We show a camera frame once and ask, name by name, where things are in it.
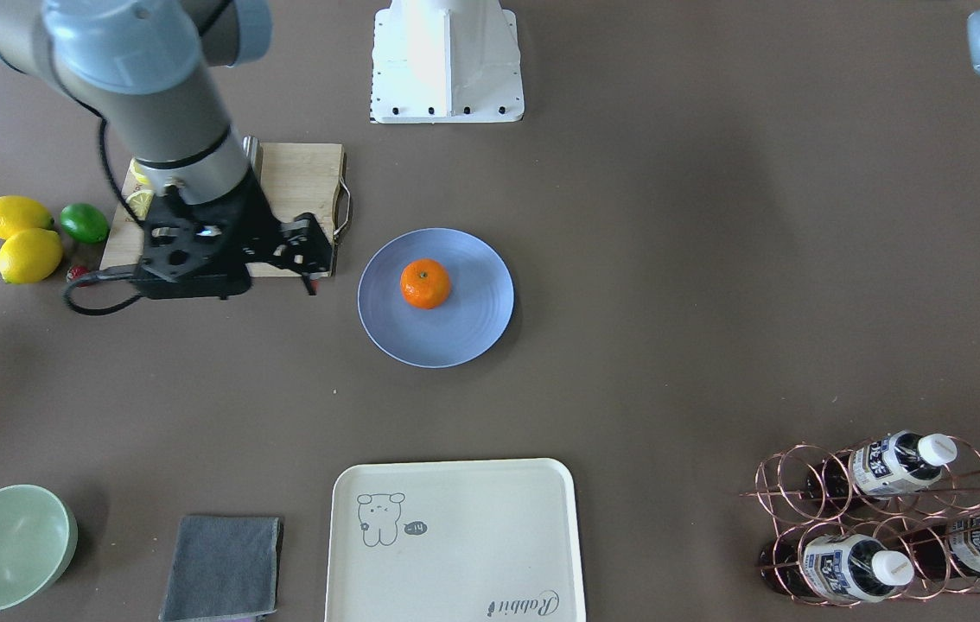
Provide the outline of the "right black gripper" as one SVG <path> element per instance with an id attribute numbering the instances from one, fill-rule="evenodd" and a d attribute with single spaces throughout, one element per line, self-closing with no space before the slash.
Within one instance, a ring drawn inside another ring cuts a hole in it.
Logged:
<path id="1" fill-rule="evenodd" d="M 151 201 L 142 229 L 133 286 L 153 300 L 244 294 L 251 288 L 252 263 L 296 273 L 314 296 L 312 275 L 328 272 L 334 257 L 313 213 L 301 213 L 291 223 L 277 219 L 253 172 L 228 194 L 198 205 L 167 187 Z"/>

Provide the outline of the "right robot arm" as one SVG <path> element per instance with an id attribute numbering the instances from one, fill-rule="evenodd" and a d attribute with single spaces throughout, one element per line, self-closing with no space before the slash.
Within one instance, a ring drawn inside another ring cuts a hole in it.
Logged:
<path id="1" fill-rule="evenodd" d="M 138 260 L 78 286 L 225 300 L 251 288 L 250 264 L 266 263 L 314 294 L 334 247 L 312 213 L 274 216 L 209 73 L 262 58 L 272 25 L 265 1 L 0 1 L 0 62 L 95 111 L 155 192 Z"/>

